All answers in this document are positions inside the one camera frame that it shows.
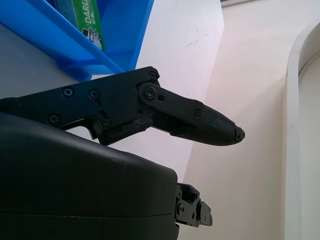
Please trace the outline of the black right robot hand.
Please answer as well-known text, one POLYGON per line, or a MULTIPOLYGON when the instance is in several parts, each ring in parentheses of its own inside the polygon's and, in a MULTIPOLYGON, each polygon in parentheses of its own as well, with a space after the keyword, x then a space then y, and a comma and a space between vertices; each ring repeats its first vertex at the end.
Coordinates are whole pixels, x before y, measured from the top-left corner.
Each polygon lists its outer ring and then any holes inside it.
POLYGON ((176 240, 213 224, 176 172, 111 144, 155 128, 212 146, 245 132, 144 67, 0 101, 3 240, 176 240))

